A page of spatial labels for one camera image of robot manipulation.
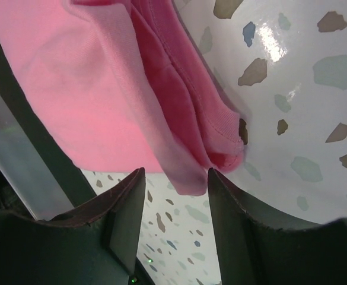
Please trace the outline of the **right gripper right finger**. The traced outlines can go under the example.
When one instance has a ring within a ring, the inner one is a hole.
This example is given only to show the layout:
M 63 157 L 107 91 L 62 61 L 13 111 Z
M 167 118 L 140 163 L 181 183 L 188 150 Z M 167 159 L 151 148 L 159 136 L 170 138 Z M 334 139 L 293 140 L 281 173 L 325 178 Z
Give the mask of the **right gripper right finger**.
M 215 169 L 208 196 L 223 284 L 347 284 L 347 218 L 291 216 Z

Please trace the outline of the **pink t shirt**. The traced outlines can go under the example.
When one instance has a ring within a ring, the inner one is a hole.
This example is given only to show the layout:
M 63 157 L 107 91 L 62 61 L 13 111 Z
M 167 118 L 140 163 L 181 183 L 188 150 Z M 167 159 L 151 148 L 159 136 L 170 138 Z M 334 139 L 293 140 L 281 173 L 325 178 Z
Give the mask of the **pink t shirt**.
M 33 112 L 80 169 L 165 173 L 203 195 L 243 161 L 171 1 L 0 1 L 0 44 Z

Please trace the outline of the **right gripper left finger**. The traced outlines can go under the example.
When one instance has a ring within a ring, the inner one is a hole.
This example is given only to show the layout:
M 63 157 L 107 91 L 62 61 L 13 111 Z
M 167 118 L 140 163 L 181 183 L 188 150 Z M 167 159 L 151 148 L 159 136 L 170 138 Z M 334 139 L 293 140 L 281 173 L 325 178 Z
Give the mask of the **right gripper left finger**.
M 145 284 L 145 171 L 53 219 L 0 212 L 0 284 Z

